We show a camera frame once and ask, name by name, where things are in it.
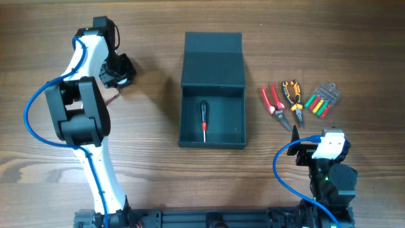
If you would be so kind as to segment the clear case coloured screwdrivers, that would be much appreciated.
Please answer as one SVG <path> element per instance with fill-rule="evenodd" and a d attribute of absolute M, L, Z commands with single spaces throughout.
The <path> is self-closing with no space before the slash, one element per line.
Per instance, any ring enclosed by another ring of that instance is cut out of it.
<path fill-rule="evenodd" d="M 304 108 L 324 119 L 339 98 L 340 92 L 335 83 L 322 83 L 306 101 Z"/>

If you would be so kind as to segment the black red screwdriver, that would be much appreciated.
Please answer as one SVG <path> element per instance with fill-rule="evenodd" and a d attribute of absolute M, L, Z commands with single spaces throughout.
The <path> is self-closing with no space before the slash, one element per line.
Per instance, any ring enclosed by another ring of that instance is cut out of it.
<path fill-rule="evenodd" d="M 203 142 L 205 143 L 207 131 L 207 110 L 208 110 L 208 104 L 206 100 L 201 101 L 200 108 L 201 108 L 202 136 Z"/>

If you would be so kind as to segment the round black tape measure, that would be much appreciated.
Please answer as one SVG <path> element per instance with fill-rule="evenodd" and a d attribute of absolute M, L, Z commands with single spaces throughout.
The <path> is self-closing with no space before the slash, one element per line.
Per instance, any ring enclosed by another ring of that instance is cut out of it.
<path fill-rule="evenodd" d="M 129 79 L 123 79 L 123 80 L 117 82 L 117 84 L 115 86 L 115 89 L 117 90 L 117 93 L 113 97 L 111 97 L 111 98 L 109 98 L 108 100 L 105 101 L 106 106 L 109 105 L 114 100 L 116 100 L 117 98 L 119 98 L 120 95 L 121 95 L 122 89 L 129 86 L 131 83 L 132 82 Z"/>

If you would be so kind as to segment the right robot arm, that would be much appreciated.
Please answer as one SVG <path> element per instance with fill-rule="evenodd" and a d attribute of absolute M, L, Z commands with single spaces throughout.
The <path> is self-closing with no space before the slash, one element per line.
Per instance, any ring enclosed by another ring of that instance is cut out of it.
<path fill-rule="evenodd" d="M 320 142 L 290 146 L 287 155 L 296 157 L 296 165 L 309 168 L 313 200 L 323 205 L 341 227 L 354 227 L 350 202 L 356 196 L 358 173 L 343 164 L 351 144 L 340 129 L 323 130 Z"/>

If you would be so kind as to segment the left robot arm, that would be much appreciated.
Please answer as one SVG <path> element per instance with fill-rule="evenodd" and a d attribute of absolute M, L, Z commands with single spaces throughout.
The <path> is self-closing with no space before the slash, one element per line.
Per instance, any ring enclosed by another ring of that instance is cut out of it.
<path fill-rule="evenodd" d="M 107 16 L 95 17 L 73 38 L 75 52 L 65 77 L 45 90 L 57 137 L 80 160 L 94 198 L 92 212 L 78 212 L 75 227 L 139 227 L 116 178 L 108 150 L 111 120 L 97 82 L 117 90 L 137 72 L 125 54 L 117 54 L 118 27 Z"/>

